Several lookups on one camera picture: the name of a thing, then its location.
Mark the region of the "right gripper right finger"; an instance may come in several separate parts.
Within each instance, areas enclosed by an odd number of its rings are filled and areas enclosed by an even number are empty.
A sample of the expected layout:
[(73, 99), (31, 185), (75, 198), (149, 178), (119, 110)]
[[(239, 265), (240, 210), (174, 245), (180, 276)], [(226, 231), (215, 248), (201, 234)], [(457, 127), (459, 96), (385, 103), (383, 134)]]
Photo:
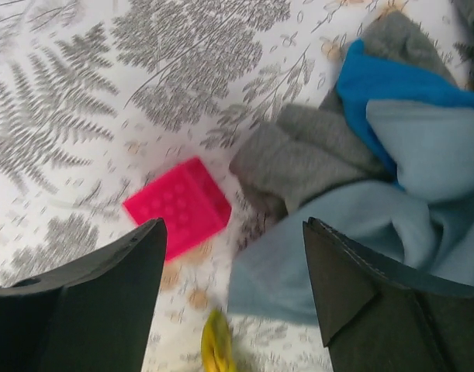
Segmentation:
[(474, 287), (408, 267), (318, 219), (303, 223), (323, 344), (336, 371), (474, 372)]

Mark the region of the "yellow banana bunch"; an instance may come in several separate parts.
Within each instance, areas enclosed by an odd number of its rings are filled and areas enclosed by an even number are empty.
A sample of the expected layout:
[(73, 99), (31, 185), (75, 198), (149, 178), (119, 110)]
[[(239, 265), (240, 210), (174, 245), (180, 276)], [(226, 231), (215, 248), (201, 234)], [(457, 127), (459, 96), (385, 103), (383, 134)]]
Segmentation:
[(213, 309), (202, 329), (201, 358), (204, 371), (236, 372), (232, 350), (232, 332), (227, 317)]

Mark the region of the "pink cube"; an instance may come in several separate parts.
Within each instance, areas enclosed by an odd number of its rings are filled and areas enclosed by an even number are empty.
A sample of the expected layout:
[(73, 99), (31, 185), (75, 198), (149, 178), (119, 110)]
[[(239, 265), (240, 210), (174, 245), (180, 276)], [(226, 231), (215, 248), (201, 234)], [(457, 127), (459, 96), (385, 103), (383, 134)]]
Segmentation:
[(193, 157), (173, 167), (123, 202), (137, 225), (163, 219), (166, 261), (224, 230), (232, 207), (205, 164)]

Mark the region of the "bright blue cloth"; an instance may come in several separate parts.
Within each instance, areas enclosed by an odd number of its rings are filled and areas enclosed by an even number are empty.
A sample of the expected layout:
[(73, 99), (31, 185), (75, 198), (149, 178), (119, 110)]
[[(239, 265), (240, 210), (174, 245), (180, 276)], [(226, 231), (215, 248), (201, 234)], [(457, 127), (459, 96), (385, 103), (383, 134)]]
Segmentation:
[(349, 47), (337, 81), (354, 133), (396, 184), (429, 199), (474, 190), (474, 92), (429, 70)]

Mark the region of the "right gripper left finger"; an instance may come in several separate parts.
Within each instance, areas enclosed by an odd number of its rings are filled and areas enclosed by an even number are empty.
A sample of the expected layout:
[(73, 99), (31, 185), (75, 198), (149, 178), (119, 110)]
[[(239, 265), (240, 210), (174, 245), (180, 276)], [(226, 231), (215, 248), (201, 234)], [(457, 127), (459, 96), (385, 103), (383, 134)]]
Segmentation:
[(0, 371), (139, 371), (167, 229), (152, 219), (56, 269), (0, 287)]

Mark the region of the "floral tablecloth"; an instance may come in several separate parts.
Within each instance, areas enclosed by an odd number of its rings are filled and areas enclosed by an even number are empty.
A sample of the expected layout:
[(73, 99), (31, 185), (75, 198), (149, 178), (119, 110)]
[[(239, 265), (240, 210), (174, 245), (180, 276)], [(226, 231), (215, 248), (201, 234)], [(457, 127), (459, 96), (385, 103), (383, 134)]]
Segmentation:
[(200, 371), (200, 333), (234, 256), (271, 220), (228, 165), (259, 119), (317, 107), (348, 45), (398, 11), (470, 89), (454, 1), (0, 1), (0, 285), (129, 232), (123, 201), (201, 157), (228, 227), (164, 269), (145, 371)]

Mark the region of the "grey cloth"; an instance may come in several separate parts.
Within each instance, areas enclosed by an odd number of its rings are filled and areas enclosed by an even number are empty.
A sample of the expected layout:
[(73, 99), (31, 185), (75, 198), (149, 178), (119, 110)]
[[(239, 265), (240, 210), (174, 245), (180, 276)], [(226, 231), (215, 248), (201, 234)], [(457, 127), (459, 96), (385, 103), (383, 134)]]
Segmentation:
[[(361, 39), (369, 56), (422, 67), (456, 83), (433, 43), (402, 12), (374, 21)], [(318, 108), (288, 104), (274, 122), (263, 122), (237, 151), (230, 172), (259, 212), (279, 219), (343, 184), (392, 178), (349, 129), (335, 90)]]

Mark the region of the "light blue cloth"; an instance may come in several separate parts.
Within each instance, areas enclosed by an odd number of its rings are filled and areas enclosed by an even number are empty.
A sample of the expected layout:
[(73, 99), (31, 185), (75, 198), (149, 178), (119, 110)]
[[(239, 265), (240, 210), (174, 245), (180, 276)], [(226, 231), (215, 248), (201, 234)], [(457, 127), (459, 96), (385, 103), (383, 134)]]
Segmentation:
[(333, 188), (275, 217), (277, 225), (234, 261), (231, 313), (316, 322), (302, 233), (312, 217), (409, 267), (474, 286), (474, 190), (429, 199), (395, 181), (369, 179)]

